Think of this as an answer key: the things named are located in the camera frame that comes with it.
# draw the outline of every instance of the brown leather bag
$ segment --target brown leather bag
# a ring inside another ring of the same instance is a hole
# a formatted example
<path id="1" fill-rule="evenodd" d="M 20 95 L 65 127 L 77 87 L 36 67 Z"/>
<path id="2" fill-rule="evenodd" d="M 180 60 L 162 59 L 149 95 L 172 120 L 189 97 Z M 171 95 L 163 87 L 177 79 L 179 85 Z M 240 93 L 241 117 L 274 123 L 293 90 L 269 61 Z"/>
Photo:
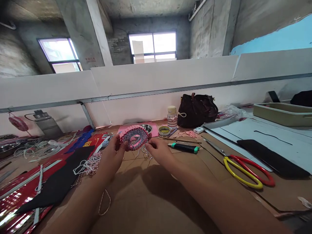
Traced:
<path id="1" fill-rule="evenodd" d="M 218 116 L 218 108 L 214 104 L 214 98 L 208 95 L 183 94 L 179 107 L 180 113 L 186 113 L 186 117 L 178 115 L 178 125 L 183 128 L 196 128 L 203 123 L 215 121 Z"/>

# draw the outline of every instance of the metal bowl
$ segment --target metal bowl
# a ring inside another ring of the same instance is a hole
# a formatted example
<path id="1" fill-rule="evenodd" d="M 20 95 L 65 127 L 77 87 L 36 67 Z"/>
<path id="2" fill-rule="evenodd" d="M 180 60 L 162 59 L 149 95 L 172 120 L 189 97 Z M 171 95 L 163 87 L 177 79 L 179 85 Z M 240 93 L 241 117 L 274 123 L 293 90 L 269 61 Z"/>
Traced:
<path id="1" fill-rule="evenodd" d="M 153 131 L 153 128 L 151 125 L 148 124 L 140 124 L 149 134 Z"/>
<path id="2" fill-rule="evenodd" d="M 0 159 L 4 159 L 12 155 L 19 145 L 20 143 L 12 143 L 0 146 Z"/>

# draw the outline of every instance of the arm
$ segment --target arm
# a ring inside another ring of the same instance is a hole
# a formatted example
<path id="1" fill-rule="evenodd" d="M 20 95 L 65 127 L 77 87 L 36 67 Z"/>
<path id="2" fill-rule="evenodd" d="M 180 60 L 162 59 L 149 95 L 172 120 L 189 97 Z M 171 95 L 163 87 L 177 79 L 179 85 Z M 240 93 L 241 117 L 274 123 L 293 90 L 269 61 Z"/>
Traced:
<path id="1" fill-rule="evenodd" d="M 180 181 L 222 233 L 291 233 L 260 203 L 246 205 L 239 194 L 191 171 L 175 159 L 165 141 L 152 138 L 146 149 Z"/>
<path id="2" fill-rule="evenodd" d="M 128 142 L 120 145 L 119 135 L 115 135 L 102 154 L 97 173 L 77 197 L 70 200 L 66 209 L 49 226 L 45 233 L 86 233 L 98 211 L 102 194 L 118 171 Z"/>

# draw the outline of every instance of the person's left hand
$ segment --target person's left hand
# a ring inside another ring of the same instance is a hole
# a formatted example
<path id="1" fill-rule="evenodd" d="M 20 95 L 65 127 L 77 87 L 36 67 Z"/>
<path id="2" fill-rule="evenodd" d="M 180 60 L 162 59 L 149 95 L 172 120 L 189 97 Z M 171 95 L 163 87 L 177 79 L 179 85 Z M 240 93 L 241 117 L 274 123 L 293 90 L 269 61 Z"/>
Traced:
<path id="1" fill-rule="evenodd" d="M 120 143 L 119 134 L 113 136 L 108 146 L 103 150 L 95 177 L 103 182 L 106 179 L 111 180 L 120 168 L 125 151 L 128 151 L 127 146 L 127 141 Z"/>

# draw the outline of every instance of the concrete ceiling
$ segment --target concrete ceiling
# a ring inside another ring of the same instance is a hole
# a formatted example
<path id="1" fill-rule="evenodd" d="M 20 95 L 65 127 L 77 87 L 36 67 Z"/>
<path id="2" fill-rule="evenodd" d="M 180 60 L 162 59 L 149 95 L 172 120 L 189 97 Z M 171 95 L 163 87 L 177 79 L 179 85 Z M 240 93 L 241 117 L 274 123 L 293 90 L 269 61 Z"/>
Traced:
<path id="1" fill-rule="evenodd" d="M 112 19 L 187 15 L 195 0 L 100 0 Z M 9 0 L 7 16 L 14 21 L 62 20 L 55 0 Z"/>
<path id="2" fill-rule="evenodd" d="M 10 0 L 6 13 L 14 21 L 63 19 L 55 0 Z"/>
<path id="3" fill-rule="evenodd" d="M 188 15 L 195 0 L 100 0 L 112 19 Z"/>

